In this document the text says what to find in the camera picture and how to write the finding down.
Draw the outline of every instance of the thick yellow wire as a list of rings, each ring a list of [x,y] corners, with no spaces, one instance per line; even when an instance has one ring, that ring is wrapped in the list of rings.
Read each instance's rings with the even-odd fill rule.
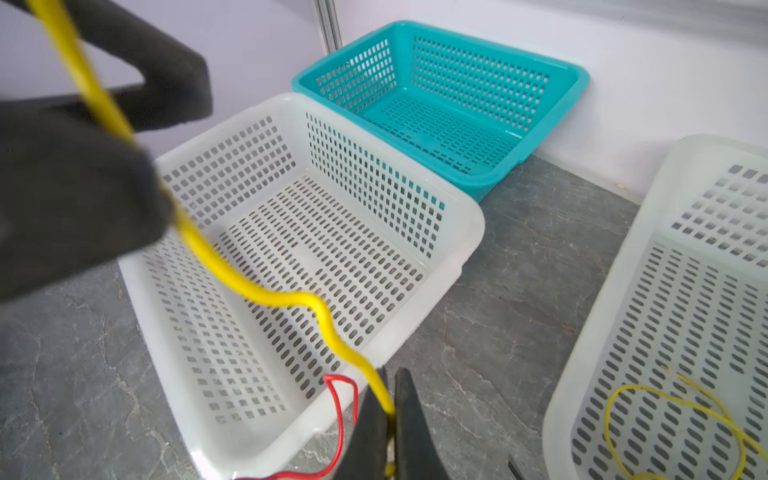
[[[88,57],[80,49],[79,35],[61,0],[28,0],[31,10],[40,18],[56,47],[72,80],[80,89],[85,104],[98,123],[115,137],[136,144],[134,132],[127,119],[104,90],[93,72]],[[320,333],[328,347],[339,357],[359,368],[368,379],[371,390],[390,418],[395,416],[395,403],[376,369],[362,355],[349,348],[333,328],[333,318],[323,299],[313,293],[275,293],[251,283],[222,259],[178,205],[175,209],[176,228],[203,265],[229,288],[248,300],[266,306],[308,306],[315,312]]]
[[[768,462],[768,453],[766,453],[765,450],[763,450],[762,447],[760,447],[760,444],[755,442],[752,437],[748,436],[741,428],[739,428],[738,425],[733,423],[730,420],[730,417],[728,416],[728,411],[725,409],[723,404],[712,394],[710,394],[707,390],[703,389],[702,387],[698,386],[695,382],[685,378],[682,375],[677,375],[680,379],[682,379],[685,383],[687,383],[690,386],[693,386],[700,392],[702,392],[704,395],[709,397],[711,400],[713,400],[717,406],[722,409],[723,415],[720,413],[717,413],[713,411],[712,409],[708,409],[706,407],[697,405],[696,403],[689,402],[685,399],[680,399],[676,396],[672,396],[668,393],[662,392],[660,390],[651,388],[650,386],[646,385],[622,385],[619,388],[615,389],[614,392],[611,394],[610,397],[608,397],[607,404],[605,406],[605,442],[608,444],[608,449],[611,450],[611,454],[614,457],[614,460],[616,460],[616,463],[619,465],[619,468],[624,473],[624,475],[629,478],[629,480],[667,480],[665,477],[651,473],[651,472],[642,472],[638,473],[636,475],[632,475],[629,470],[627,470],[627,467],[624,466],[624,463],[621,461],[621,457],[619,456],[618,452],[616,451],[616,448],[614,447],[613,440],[611,439],[611,407],[613,406],[614,402],[616,401],[616,398],[618,398],[619,394],[626,391],[626,390],[644,390],[646,392],[651,392],[655,395],[658,395],[660,397],[664,397],[667,400],[670,400],[671,402],[680,403],[681,405],[685,405],[687,407],[691,407],[692,409],[699,410],[700,412],[704,412],[707,415],[713,416],[715,419],[723,423],[724,425],[727,425],[728,428],[733,430],[734,435],[737,437],[739,442],[739,453],[740,453],[740,459],[739,459],[739,465],[737,466],[736,472],[731,477],[731,480],[737,480],[742,472],[744,471],[744,468],[746,467],[746,448],[744,447],[744,441],[749,443],[761,456],[763,456],[764,459]]]

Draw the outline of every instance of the red wire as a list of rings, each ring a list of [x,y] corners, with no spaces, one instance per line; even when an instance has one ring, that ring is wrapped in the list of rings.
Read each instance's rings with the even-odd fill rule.
[[[351,378],[346,377],[344,375],[324,375],[323,380],[325,380],[326,383],[328,384],[328,390],[331,391],[331,396],[333,396],[333,403],[336,404],[336,418],[338,419],[338,422],[339,422],[339,443],[336,446],[336,454],[333,456],[333,460],[331,460],[328,466],[317,473],[301,473],[301,472],[283,471],[283,472],[273,473],[272,475],[265,478],[238,478],[237,480],[279,480],[280,478],[294,478],[296,480],[317,480],[318,478],[322,478],[328,475],[331,472],[331,470],[333,470],[333,467],[336,466],[336,463],[339,462],[339,458],[341,458],[341,451],[342,451],[342,447],[344,446],[344,419],[342,418],[341,403],[339,402],[339,395],[336,393],[336,389],[333,388],[332,382],[334,381],[345,382],[345,383],[349,383],[352,386],[354,391],[352,419],[355,423],[357,423],[357,383],[355,383],[355,381],[352,380]]]

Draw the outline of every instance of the white plastic basket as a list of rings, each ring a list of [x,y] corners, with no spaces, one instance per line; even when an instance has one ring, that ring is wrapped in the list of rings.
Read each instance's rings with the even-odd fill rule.
[[[320,294],[375,366],[456,281],[485,228],[458,188],[301,94],[238,114],[157,169],[231,264],[268,289]],[[307,308],[248,303],[172,230],[120,260],[168,403],[203,477],[268,475],[334,421],[324,374],[366,381]],[[339,393],[348,405],[351,389]]]
[[[709,135],[678,142],[549,404],[543,437],[552,480],[624,478],[603,435],[606,400],[622,384],[717,410],[676,373],[714,393],[767,447],[767,267],[768,151]],[[729,480],[739,461],[725,425],[648,393],[615,402],[611,437],[634,474]],[[742,478],[768,478],[768,465],[750,453]]]

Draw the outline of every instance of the basket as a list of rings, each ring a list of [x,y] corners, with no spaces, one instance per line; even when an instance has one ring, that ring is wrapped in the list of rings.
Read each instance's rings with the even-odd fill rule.
[[[768,446],[768,151],[686,137],[662,165],[587,318],[549,404],[544,454],[552,480],[625,479],[604,439],[604,408],[641,384],[718,410],[712,392]],[[730,480],[733,433],[645,392],[625,392],[611,438],[636,475]],[[768,478],[748,452],[741,478]]]
[[[328,55],[293,89],[330,106],[480,201],[587,86],[584,69],[413,22]]]
[[[384,364],[462,271],[485,228],[470,197],[301,94],[244,111],[157,160],[205,237],[245,276],[312,291]],[[208,272],[174,229],[120,259],[184,443],[206,479],[282,468],[336,411],[337,359],[305,307],[266,308]],[[351,389],[339,391],[343,405]]]

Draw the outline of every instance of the teal basket rim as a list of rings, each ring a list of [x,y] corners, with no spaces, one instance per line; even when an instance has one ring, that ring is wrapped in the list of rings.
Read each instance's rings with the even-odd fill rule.
[[[319,63],[324,63],[324,64],[333,63],[333,61],[336,59],[343,60],[343,58],[348,54],[348,51],[352,50],[357,45],[369,40],[372,37],[375,37],[376,35],[379,35],[385,30],[389,30],[391,28],[396,28],[396,27],[416,27],[427,32],[437,33],[440,35],[449,35],[454,38],[460,39],[461,41],[467,42],[471,45],[477,45],[479,47],[484,47],[484,48],[491,48],[493,50],[500,51],[502,53],[509,53],[510,51],[520,52],[525,54],[529,58],[533,58],[536,61],[542,61],[553,67],[566,68],[566,69],[572,70],[576,74],[576,81],[562,95],[560,100],[558,100],[557,103],[555,103],[552,106],[550,111],[536,124],[536,126],[533,127],[531,131],[529,131],[525,135],[525,137],[520,141],[520,143],[518,143],[509,152],[509,154],[507,154],[506,157],[504,157],[501,161],[499,161],[499,163],[493,168],[493,170],[485,174],[479,174],[479,175],[463,174],[461,172],[454,170],[453,168],[447,167],[442,162],[433,159],[429,155],[409,145],[405,141],[400,140],[399,138],[385,131],[381,127],[371,124],[370,122],[366,121],[360,116],[351,113],[345,108],[341,108],[339,105],[336,105],[333,102],[327,101],[324,97],[316,94],[315,92],[311,91],[309,88],[306,88],[303,85],[301,85],[301,81],[305,77],[307,77],[311,72],[313,72],[317,68]],[[392,22],[387,25],[384,25],[378,30],[372,31],[369,34],[356,39],[355,41],[353,41],[348,45],[344,45],[339,50],[336,50],[332,54],[327,55],[326,57],[323,57],[319,61],[313,63],[312,65],[302,70],[299,74],[297,74],[293,78],[293,80],[291,81],[291,88],[294,91],[307,95],[313,100],[318,101],[320,104],[325,105],[328,108],[331,108],[333,111],[342,115],[344,118],[365,128],[367,131],[383,139],[388,144],[397,148],[401,152],[407,154],[408,156],[416,159],[419,163],[437,172],[441,177],[451,181],[453,184],[459,185],[461,187],[469,187],[469,188],[490,188],[496,185],[501,180],[503,180],[504,177],[506,177],[509,174],[512,168],[515,167],[515,165],[520,164],[522,161],[528,158],[528,156],[531,153],[533,153],[533,150],[535,150],[535,148],[545,139],[545,137],[554,129],[554,127],[558,123],[560,123],[560,120],[562,120],[565,114],[567,114],[568,111],[571,110],[571,108],[576,104],[578,99],[581,97],[581,92],[587,87],[587,84],[589,83],[589,78],[590,77],[587,71],[576,64],[558,60],[552,57],[546,57],[544,55],[539,55],[530,51],[521,50],[519,48],[514,48],[514,47],[502,45],[499,43],[494,43],[492,41],[483,40],[481,38],[456,33],[450,30],[445,30],[443,28],[436,28],[436,27],[432,27],[431,25],[425,25],[419,22],[401,20],[401,21]]]

